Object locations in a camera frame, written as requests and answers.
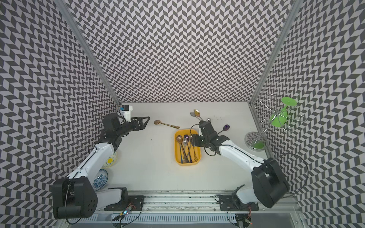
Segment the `copper long spoon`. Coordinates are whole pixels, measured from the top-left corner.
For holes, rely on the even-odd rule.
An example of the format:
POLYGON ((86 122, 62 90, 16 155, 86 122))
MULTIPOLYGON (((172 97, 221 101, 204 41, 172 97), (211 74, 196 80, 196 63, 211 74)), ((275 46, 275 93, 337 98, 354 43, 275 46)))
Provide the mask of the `copper long spoon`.
POLYGON ((179 143, 180 154, 181 154, 181 163, 184 164, 184 163, 186 163, 186 156, 183 153, 183 148, 182 148, 183 137, 181 135, 178 135, 176 137, 176 141, 179 143))

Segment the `silver ornate spoon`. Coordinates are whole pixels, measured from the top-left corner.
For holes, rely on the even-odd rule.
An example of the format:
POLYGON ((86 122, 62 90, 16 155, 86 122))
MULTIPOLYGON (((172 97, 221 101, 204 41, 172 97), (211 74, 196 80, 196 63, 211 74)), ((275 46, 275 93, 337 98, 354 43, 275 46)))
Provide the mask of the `silver ornate spoon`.
POLYGON ((183 141, 182 141, 182 149, 183 149, 183 152, 184 152, 184 159, 185 159, 185 162, 186 163, 189 163, 189 158, 188 158, 188 155, 186 153, 186 146, 187 146, 187 139, 186 138, 183 138, 183 141))

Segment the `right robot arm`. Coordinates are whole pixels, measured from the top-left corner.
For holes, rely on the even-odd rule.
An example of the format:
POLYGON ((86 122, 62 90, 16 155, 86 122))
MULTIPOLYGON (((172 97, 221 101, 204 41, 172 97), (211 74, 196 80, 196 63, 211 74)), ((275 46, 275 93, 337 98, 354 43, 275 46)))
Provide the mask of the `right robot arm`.
POLYGON ((251 174, 252 184, 243 184, 232 193, 232 200, 237 206, 259 202, 266 208, 272 208, 289 192, 290 185, 275 159, 263 159, 245 151, 229 137, 219 135, 210 122, 200 121, 199 129, 201 134, 192 136, 193 146, 208 148, 251 174))

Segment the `rainbow gold spoon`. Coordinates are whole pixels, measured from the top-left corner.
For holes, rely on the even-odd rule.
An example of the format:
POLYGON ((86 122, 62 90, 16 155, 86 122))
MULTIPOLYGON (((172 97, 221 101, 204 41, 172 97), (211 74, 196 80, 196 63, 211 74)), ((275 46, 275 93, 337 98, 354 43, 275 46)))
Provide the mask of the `rainbow gold spoon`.
POLYGON ((201 118, 200 111, 199 111, 198 109, 195 109, 195 110, 194 110, 194 115, 195 115, 198 119, 200 119, 201 121, 203 121, 203 119, 201 118))

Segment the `yellow plastic storage box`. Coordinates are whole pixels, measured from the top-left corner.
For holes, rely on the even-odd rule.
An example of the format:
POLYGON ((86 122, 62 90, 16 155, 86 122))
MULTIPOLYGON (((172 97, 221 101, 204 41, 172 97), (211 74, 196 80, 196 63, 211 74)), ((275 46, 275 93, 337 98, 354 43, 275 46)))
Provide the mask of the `yellow plastic storage box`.
POLYGON ((196 165, 201 160, 201 149, 197 146, 192 145, 192 139, 189 139, 186 144, 182 141, 185 136, 191 137, 197 135, 198 132, 195 129, 182 129, 178 130, 174 135, 174 150, 175 150, 175 161, 180 166, 196 165))

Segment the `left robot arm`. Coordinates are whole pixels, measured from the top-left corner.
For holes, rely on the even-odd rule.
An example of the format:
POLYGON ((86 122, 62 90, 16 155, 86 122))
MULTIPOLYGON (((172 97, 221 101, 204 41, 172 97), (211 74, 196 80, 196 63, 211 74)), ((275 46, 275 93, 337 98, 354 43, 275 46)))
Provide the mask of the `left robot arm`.
POLYGON ((88 157, 67 177, 57 179, 51 187, 53 216, 55 219, 89 218, 100 208, 122 201, 120 188, 96 192, 92 182, 107 158, 112 156, 123 137, 132 131, 144 130, 150 117, 132 117, 120 122, 121 116, 111 113, 104 116, 104 129, 88 157))

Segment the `gold handled utensil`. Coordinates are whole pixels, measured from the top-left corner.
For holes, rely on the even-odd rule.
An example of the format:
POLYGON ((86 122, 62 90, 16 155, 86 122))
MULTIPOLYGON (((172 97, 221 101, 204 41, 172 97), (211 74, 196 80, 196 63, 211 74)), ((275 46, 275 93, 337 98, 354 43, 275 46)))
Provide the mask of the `gold handled utensil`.
POLYGON ((169 127, 172 127, 172 128, 174 128, 174 129, 180 129, 180 127, 179 126, 176 126, 176 125, 172 125, 172 124, 167 124, 167 123, 163 123, 163 122, 161 122, 160 120, 155 120, 154 121, 154 124, 155 125, 165 125, 165 126, 169 126, 169 127))

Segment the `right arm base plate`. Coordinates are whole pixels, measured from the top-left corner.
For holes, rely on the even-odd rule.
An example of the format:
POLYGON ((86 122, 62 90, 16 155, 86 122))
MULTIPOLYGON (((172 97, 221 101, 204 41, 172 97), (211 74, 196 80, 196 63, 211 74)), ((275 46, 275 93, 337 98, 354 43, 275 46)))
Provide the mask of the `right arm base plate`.
POLYGON ((220 206, 221 211, 259 211, 259 206, 256 202, 243 204, 238 198, 232 195, 216 195, 214 197, 220 206))

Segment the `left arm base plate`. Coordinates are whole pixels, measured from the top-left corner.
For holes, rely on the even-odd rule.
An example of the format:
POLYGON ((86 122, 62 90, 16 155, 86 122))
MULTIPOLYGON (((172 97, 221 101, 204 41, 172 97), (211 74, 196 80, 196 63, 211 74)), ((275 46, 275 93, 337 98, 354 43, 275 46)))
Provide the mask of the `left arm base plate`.
POLYGON ((145 196, 134 195, 123 198, 120 202, 108 205, 104 211, 125 211, 127 207, 133 206, 132 211, 141 211, 144 206, 145 196))

